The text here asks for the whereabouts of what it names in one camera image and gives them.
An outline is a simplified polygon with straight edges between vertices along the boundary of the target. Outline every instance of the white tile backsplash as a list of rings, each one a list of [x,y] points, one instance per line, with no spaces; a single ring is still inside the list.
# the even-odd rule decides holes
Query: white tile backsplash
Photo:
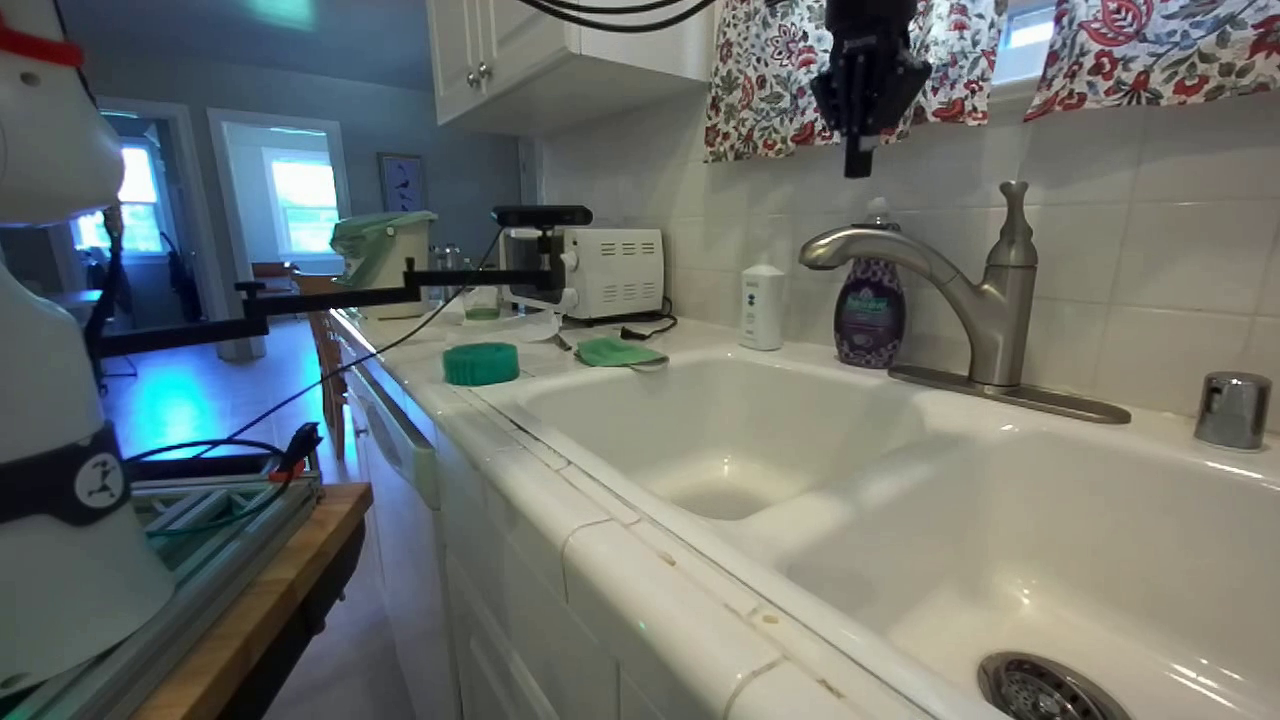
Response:
[[[1280,97],[1149,112],[1135,201],[1280,197]]]
[[[1246,315],[1115,305],[1099,391],[1121,403],[1191,417],[1201,382],[1245,364],[1246,330]]]
[[[1091,391],[1109,339],[1109,305],[1036,301],[1023,374],[1061,391]]]
[[[1280,385],[1280,315],[1250,320],[1239,368]]]
[[[597,223],[659,223],[677,309],[734,323],[740,270],[788,270],[788,339],[833,343],[843,273],[797,270],[805,237],[897,219],[967,277],[1005,223],[999,180],[1023,178],[1039,244],[1029,382],[1135,408],[1196,412],[1201,375],[1280,382],[1280,93],[1210,109],[1109,109],[991,128],[918,128],[874,154],[871,180],[841,149],[797,161],[701,161],[696,97],[537,141],[538,201],[584,201]],[[940,292],[908,282],[899,359],[965,368]]]
[[[1130,204],[1121,305],[1250,314],[1280,208],[1255,201]]]
[[[1126,204],[1036,204],[1039,282],[1052,301],[1112,301]]]

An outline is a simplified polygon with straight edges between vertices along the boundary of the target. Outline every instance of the sink drain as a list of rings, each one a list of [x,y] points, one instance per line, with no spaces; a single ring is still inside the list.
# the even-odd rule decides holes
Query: sink drain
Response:
[[[1029,651],[988,656],[975,668],[975,688],[1010,720],[1126,720],[1104,688]]]

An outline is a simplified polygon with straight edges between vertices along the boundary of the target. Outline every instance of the white robot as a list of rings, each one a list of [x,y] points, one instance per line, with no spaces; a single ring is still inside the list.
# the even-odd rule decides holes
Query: white robot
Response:
[[[0,223],[104,208],[121,154],[53,0],[0,0]],[[121,644],[171,597],[81,330],[0,263],[0,696]]]

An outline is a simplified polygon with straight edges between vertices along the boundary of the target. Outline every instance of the cable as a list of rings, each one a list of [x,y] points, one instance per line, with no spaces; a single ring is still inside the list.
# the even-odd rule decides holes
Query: cable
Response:
[[[495,253],[495,250],[500,250],[500,237],[492,237],[492,244],[488,244],[488,250],[480,253],[480,262],[474,262],[474,270],[492,263],[492,253]],[[394,339],[388,339],[388,343],[378,343],[378,347],[372,347],[372,353],[364,353],[364,356],[352,356],[347,364],[336,364],[336,368],[321,374],[321,382],[288,391],[282,401],[276,401],[271,408],[255,412],[248,425],[241,425],[237,434],[229,434],[225,439],[241,439],[243,434],[252,434],[255,425],[264,425],[264,420],[276,417],[281,408],[294,403],[294,401],[307,397],[313,390],[321,390],[321,385],[352,374],[354,364],[368,364],[368,359],[375,359],[375,356],[406,343],[417,333],[423,333],[426,323],[436,323],[436,315],[438,315],[454,297],[463,297],[463,287],[447,287],[447,297],[445,297],[423,320],[417,320],[406,333],[399,333]]]
[[[229,523],[241,523],[241,519],[252,519],[252,516],[259,516],[259,512],[269,512],[269,509],[288,494],[288,484],[299,479],[303,458],[314,451],[321,434],[314,434],[314,425],[299,425],[299,429],[292,434],[288,448],[259,444],[259,439],[193,439],[193,444],[213,444],[213,448],[221,448],[221,444],[269,448],[271,459],[276,459],[271,472],[269,472],[269,476],[276,479],[276,494],[264,496],[264,500],[255,500],[255,506],[248,506],[248,509],[241,509],[241,512],[231,512],[231,516],[221,516],[221,519],[213,519],[213,523],[146,529],[146,538],[195,538],[195,531],[215,531],[215,529],[229,529]],[[193,444],[164,444],[164,448],[146,448],[146,451],[138,451],[138,458],[160,458],[160,451],[174,451],[174,448],[193,448]]]
[[[146,538],[199,538],[199,531],[215,531],[215,529],[229,529],[229,523],[243,523],[243,519],[259,516],[264,509],[271,509],[271,506],[288,494],[288,484],[276,484],[271,496],[241,509],[237,516],[221,516],[221,519],[195,523],[195,529],[146,529]]]
[[[183,439],[183,444],[160,444],[160,448],[143,448],[143,451],[134,451],[134,458],[122,458],[122,466],[138,466],[138,459],[151,459],[151,458],[168,458],[168,451],[183,451],[183,448],[205,448],[205,451],[213,451],[213,448],[259,448],[259,451],[269,451],[269,458],[282,458],[276,444],[264,444],[264,439],[237,439],[237,435],[221,435],[221,439]]]
[[[710,10],[710,0],[696,0],[693,10],[677,12],[677,15],[663,15],[663,21],[651,21],[651,26],[603,26],[603,21],[592,21],[592,15],[606,15],[598,10],[584,10],[589,15],[570,12],[563,0],[525,0],[528,10],[538,10],[563,26],[579,26],[579,27],[597,27],[597,31],[663,31],[663,27],[677,27],[685,26],[689,15]]]

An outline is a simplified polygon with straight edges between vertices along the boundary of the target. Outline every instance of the sink basin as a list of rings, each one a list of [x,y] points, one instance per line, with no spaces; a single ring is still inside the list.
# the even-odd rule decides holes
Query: sink basin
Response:
[[[553,385],[519,412],[663,506],[744,519],[929,435],[911,397],[891,382],[710,353]]]
[[[818,487],[841,519],[771,568],[959,693],[999,651],[1056,662],[1126,718],[1280,713],[1280,496],[1261,472],[1045,434]],[[805,512],[775,509],[744,538]]]
[[[1006,656],[1126,718],[1280,718],[1273,451],[751,353],[495,408],[933,718],[995,718]]]

